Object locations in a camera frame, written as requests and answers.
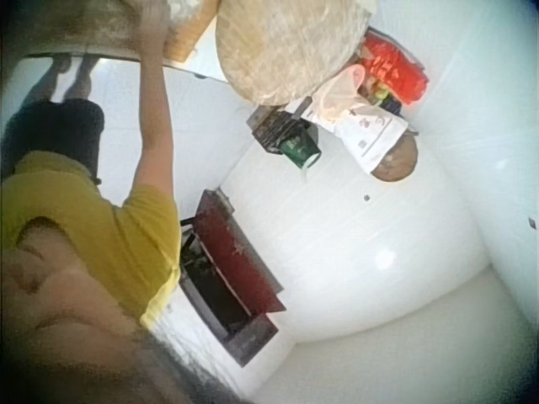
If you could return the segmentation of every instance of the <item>yellow shirt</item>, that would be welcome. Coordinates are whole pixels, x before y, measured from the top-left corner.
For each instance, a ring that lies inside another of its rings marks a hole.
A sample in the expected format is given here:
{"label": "yellow shirt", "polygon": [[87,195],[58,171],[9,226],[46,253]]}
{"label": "yellow shirt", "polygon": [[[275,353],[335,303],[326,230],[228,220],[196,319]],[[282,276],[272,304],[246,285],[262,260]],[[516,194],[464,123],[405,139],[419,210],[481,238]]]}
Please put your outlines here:
{"label": "yellow shirt", "polygon": [[179,281],[176,204],[150,185],[136,185],[123,206],[101,197],[79,162],[33,151],[2,184],[2,247],[14,248],[38,217],[62,229],[120,305],[150,327]]}

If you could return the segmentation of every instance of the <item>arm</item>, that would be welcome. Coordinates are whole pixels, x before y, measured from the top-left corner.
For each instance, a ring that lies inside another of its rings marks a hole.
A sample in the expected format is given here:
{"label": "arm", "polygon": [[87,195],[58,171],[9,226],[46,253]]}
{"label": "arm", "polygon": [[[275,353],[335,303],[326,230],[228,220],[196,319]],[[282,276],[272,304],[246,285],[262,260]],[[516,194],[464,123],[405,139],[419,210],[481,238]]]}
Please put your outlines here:
{"label": "arm", "polygon": [[163,74],[168,9],[160,2],[141,11],[139,120],[142,154],[133,185],[151,185],[173,198],[173,132]]}

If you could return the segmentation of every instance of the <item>white wall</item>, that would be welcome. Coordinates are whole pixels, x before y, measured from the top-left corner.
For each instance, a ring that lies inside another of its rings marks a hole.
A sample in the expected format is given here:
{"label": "white wall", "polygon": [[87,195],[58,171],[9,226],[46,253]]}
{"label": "white wall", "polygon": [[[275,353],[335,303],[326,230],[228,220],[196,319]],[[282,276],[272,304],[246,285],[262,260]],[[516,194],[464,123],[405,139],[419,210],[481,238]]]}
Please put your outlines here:
{"label": "white wall", "polygon": [[[80,58],[60,75],[53,101],[61,102],[72,84]],[[23,59],[15,68],[2,98],[2,133],[9,117],[51,64],[50,58]],[[121,205],[131,188],[141,153],[138,121],[140,65],[102,59],[92,73],[89,99],[105,115],[101,136],[99,177],[102,195]],[[165,68],[174,129],[175,199],[182,217],[190,217],[204,189],[214,189],[253,142],[245,121],[252,106],[230,86],[212,79]]]}
{"label": "white wall", "polygon": [[187,360],[193,359],[242,396],[251,396],[279,367],[294,346],[285,330],[279,332],[241,368],[200,319],[178,287],[154,333]]}
{"label": "white wall", "polygon": [[537,15],[529,0],[381,0],[371,21],[425,65],[430,85],[408,116],[458,182],[536,329]]}
{"label": "white wall", "polygon": [[534,337],[492,270],[410,316],[296,345],[258,404],[505,403],[535,369]]}
{"label": "white wall", "polygon": [[297,341],[389,322],[488,265],[466,201],[418,143],[418,166],[398,183],[366,175],[339,139],[322,133],[307,183],[285,157],[253,144],[222,185],[284,287],[288,310],[275,318]]}

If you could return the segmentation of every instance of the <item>floor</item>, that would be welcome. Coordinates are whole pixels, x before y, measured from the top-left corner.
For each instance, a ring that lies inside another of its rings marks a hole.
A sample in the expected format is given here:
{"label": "floor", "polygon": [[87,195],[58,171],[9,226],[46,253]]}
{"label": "floor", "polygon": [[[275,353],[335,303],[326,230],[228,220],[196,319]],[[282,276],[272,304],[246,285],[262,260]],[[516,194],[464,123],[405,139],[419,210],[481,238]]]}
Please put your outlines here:
{"label": "floor", "polygon": [[[2,131],[24,96],[51,64],[50,58],[22,60],[7,84],[2,101]],[[60,76],[53,101],[61,102],[79,58]],[[129,193],[140,156],[138,122],[139,64],[102,59],[92,73],[89,99],[105,114],[99,156],[103,196],[120,205]],[[215,189],[253,142],[245,124],[253,106],[223,82],[199,79],[165,68],[174,130],[174,187],[180,215],[195,213],[204,189]]]}

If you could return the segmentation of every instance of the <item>red bag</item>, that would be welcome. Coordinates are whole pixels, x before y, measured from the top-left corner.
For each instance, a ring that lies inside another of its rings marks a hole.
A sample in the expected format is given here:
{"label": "red bag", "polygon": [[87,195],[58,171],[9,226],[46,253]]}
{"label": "red bag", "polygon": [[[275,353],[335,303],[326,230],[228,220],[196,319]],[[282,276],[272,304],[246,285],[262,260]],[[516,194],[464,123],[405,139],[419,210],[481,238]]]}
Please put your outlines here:
{"label": "red bag", "polygon": [[368,30],[361,49],[361,64],[383,82],[403,103],[410,104],[423,96],[429,79],[419,63],[410,61],[405,51],[384,34]]}

